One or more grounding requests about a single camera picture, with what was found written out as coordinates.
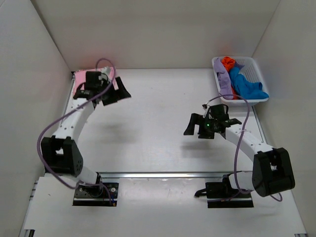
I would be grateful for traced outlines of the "pink t shirt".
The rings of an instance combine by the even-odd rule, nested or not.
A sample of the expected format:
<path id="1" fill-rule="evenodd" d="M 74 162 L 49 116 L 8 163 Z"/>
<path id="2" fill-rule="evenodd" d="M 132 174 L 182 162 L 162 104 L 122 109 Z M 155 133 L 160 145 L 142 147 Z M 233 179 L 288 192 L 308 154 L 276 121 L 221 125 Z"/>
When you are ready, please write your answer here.
<path id="1" fill-rule="evenodd" d="M 111 79 L 109 81 L 111 81 L 113 79 L 113 76 L 116 72 L 116 69 L 111 67 L 112 72 L 111 72 Z M 90 69 L 90 70 L 79 70 L 76 71 L 74 73 L 75 76 L 75 84 L 74 84 L 74 88 L 73 88 L 73 95 L 75 94 L 77 88 L 86 81 L 86 72 L 90 72 L 90 71 L 95 71 L 95 69 Z"/>

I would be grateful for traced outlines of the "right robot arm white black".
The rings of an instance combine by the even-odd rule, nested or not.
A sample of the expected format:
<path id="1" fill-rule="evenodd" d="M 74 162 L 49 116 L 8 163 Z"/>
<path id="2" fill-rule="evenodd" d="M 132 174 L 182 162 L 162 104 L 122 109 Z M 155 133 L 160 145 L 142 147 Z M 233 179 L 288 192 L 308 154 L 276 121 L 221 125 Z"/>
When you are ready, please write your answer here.
<path id="1" fill-rule="evenodd" d="M 184 135 L 193 136 L 197 126 L 199 139 L 214 139 L 218 133 L 236 146 L 233 173 L 221 186 L 224 196 L 232 198 L 238 192 L 249 194 L 255 191 L 259 196 L 267 197 L 295 187 L 289 152 L 285 148 L 274 148 L 255 137 L 245 129 L 245 122 L 229 117 L 228 107 L 223 104 L 204 104 L 203 108 L 204 114 L 191 114 Z M 252 161 L 250 173 L 237 171 L 239 152 Z"/>

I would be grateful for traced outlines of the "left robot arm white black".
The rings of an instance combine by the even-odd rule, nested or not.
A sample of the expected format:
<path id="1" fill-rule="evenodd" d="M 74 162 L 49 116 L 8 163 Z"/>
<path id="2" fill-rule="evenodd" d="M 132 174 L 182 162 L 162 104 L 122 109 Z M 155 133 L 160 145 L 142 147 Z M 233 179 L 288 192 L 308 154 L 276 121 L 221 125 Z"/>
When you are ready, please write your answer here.
<path id="1" fill-rule="evenodd" d="M 70 107 L 52 136 L 39 137 L 38 152 L 46 171 L 60 182 L 62 175 L 70 176 L 79 184 L 86 185 L 91 196 L 97 197 L 103 192 L 100 175 L 84 166 L 77 142 L 97 105 L 107 106 L 131 95 L 113 67 L 80 71 L 79 74 L 83 81 L 75 80 Z"/>

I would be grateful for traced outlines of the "lavender t shirt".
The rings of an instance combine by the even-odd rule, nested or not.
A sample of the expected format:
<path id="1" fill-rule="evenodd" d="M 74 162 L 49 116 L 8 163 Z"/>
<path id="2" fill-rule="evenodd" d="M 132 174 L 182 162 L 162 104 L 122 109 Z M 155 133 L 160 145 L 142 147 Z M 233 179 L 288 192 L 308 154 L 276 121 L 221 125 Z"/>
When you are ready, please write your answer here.
<path id="1" fill-rule="evenodd" d="M 228 71 L 224 67 L 220 58 L 216 58 L 213 64 L 213 70 L 217 75 L 218 83 L 219 83 L 219 93 L 220 95 L 224 95 L 223 98 L 227 100 L 233 100 L 234 95 L 231 87 L 231 80 L 228 74 Z"/>

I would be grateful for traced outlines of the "blue t shirt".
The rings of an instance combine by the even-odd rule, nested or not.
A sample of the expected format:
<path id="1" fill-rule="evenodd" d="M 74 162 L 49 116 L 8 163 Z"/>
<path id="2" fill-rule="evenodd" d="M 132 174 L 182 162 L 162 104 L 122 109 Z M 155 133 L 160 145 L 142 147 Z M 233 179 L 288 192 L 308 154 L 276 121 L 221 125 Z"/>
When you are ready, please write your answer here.
<path id="1" fill-rule="evenodd" d="M 247 100 L 262 100 L 269 97 L 263 91 L 261 82 L 249 82 L 244 75 L 240 74 L 240 69 L 234 67 L 229 71 L 232 87 L 235 92 Z"/>

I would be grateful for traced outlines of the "orange t shirt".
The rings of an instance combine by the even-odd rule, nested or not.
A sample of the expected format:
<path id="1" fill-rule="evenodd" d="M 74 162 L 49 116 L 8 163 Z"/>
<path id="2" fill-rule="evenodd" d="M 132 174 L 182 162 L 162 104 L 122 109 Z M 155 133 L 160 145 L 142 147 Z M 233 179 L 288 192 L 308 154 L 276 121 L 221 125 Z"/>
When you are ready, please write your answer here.
<path id="1" fill-rule="evenodd" d="M 229 72 L 234 67 L 237 67 L 239 69 L 242 68 L 242 65 L 240 65 L 235 59 L 225 56 L 221 59 L 221 63 L 223 64 L 224 68 Z"/>

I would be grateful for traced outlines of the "white plastic laundry basket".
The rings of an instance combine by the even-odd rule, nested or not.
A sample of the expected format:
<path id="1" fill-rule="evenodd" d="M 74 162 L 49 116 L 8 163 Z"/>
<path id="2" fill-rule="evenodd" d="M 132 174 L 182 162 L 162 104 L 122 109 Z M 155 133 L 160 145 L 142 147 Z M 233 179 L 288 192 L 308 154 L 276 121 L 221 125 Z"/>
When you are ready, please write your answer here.
<path id="1" fill-rule="evenodd" d="M 255 60 L 251 57 L 220 56 L 212 59 L 220 100 L 229 106 L 244 106 L 242 96 L 251 106 L 269 99 L 268 89 Z"/>

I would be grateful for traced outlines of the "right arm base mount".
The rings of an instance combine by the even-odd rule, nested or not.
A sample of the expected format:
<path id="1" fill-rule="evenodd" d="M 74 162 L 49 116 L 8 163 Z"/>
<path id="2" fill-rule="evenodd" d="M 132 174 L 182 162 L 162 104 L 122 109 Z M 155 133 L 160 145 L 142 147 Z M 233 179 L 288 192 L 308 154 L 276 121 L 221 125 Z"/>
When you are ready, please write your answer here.
<path id="1" fill-rule="evenodd" d="M 233 188 L 229 178 L 232 173 L 225 174 L 220 181 L 208 181 L 205 188 L 195 192 L 194 197 L 206 197 L 207 208 L 253 208 L 251 194 L 242 194 Z"/>

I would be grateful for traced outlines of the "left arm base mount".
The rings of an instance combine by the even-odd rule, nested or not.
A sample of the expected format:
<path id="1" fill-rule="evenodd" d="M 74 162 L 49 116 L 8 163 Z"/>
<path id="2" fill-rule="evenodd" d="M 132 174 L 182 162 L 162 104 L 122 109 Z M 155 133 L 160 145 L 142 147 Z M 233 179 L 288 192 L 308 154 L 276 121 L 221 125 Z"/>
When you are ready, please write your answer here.
<path id="1" fill-rule="evenodd" d="M 75 190 L 73 206 L 116 207 L 119 195 L 119 182 L 103 182 L 104 187 L 79 185 Z"/>

